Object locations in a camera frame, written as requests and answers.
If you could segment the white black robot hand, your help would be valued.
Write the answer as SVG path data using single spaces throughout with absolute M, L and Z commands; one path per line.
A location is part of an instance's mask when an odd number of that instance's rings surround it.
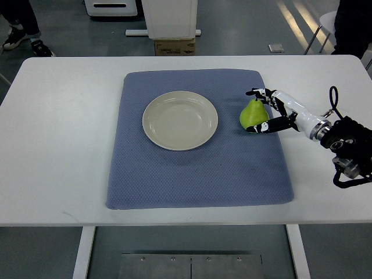
M 254 95 L 281 115 L 249 126 L 246 128 L 247 132 L 267 134 L 293 128 L 298 132 L 305 133 L 305 136 L 310 140 L 318 141 L 331 129 L 331 123 L 324 116 L 311 114 L 303 104 L 283 91 L 254 88 L 246 94 Z

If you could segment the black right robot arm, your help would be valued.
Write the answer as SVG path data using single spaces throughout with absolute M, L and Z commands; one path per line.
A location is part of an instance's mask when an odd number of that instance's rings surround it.
M 314 139 L 336 154 L 332 159 L 335 167 L 333 183 L 339 188 L 350 188 L 371 182 L 371 130 L 343 116 L 337 109 L 338 90 L 329 90 L 331 111 L 339 119 L 334 123 L 318 124 Z

